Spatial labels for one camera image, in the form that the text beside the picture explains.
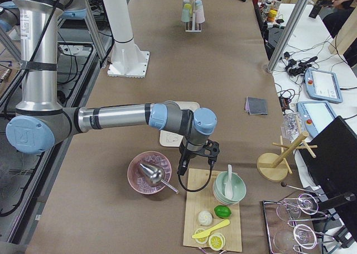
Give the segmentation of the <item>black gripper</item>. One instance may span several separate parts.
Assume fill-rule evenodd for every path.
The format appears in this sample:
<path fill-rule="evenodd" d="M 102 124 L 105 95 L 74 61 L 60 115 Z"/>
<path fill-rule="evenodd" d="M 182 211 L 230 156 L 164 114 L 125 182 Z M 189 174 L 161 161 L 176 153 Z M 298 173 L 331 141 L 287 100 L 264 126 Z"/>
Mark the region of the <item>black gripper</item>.
<path fill-rule="evenodd" d="M 183 137 L 179 151 L 181 154 L 179 160 L 179 167 L 177 170 L 178 176 L 184 176 L 185 168 L 188 167 L 190 159 L 192 158 L 191 155 L 195 151 L 195 145 L 190 142 L 186 137 Z"/>

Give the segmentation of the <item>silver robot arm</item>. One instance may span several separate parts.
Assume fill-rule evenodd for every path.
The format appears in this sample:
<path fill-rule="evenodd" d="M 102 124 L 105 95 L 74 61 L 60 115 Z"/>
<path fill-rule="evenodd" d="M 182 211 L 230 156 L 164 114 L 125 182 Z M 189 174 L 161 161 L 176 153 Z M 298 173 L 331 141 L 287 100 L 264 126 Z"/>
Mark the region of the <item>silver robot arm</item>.
<path fill-rule="evenodd" d="M 57 101 L 57 20 L 84 18 L 85 0 L 13 0 L 20 11 L 22 100 L 6 127 L 9 143 L 26 154 L 40 154 L 78 133 L 147 124 L 183 136 L 179 175 L 195 156 L 213 166 L 219 145 L 209 139 L 213 111 L 180 109 L 173 101 L 87 109 L 64 108 Z"/>

